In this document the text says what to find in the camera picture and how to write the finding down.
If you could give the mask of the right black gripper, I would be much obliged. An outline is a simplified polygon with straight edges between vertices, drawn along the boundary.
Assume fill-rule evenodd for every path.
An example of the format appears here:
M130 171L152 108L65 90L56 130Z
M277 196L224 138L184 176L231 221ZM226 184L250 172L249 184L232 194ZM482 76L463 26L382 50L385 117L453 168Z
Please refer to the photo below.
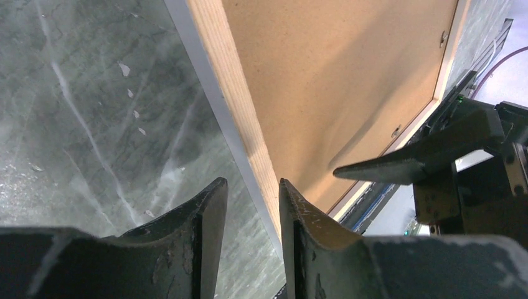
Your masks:
M527 247L527 108L462 100L429 132L434 134L338 167L333 175L390 184L420 181L413 185L415 220L430 234L503 235ZM455 160L481 149L491 157L457 170Z

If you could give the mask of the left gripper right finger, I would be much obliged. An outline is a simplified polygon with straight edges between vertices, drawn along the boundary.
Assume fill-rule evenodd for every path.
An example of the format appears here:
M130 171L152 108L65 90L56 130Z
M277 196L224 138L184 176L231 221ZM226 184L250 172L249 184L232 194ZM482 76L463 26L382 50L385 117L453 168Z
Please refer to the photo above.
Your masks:
M285 298L526 298L527 251L498 235L374 236L279 183Z

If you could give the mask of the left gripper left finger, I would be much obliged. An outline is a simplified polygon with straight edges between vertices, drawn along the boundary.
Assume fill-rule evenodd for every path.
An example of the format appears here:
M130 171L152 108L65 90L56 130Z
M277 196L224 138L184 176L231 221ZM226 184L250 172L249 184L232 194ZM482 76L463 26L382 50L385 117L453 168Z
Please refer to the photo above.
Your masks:
M2 298L213 298L228 183L121 236L69 227L1 229Z

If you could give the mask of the wooden picture frame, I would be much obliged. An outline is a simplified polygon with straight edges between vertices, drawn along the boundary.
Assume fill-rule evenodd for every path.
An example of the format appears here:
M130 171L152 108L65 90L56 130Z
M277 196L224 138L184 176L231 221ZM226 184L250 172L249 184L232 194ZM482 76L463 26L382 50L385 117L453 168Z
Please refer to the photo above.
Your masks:
M418 120L425 116L428 109L438 104L443 95L455 44L469 8L469 1L456 1L456 3L451 27L442 37L444 54L433 98L408 126L394 136L391 144L381 155L402 146L417 127ZM168 1L166 6L261 215L273 247L276 253L281 255L278 208L278 182L281 178L277 178L273 169L224 9L224 1ZM351 182L351 188L327 211L335 219L340 218L345 208L349 207L358 193L366 188L364 183Z

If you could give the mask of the brown backing board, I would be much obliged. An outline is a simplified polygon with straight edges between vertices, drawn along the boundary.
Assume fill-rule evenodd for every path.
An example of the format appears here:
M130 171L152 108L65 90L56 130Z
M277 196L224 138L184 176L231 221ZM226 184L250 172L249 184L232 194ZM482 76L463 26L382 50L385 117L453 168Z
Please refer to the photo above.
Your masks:
M456 1L224 1L277 178L329 211L433 98Z

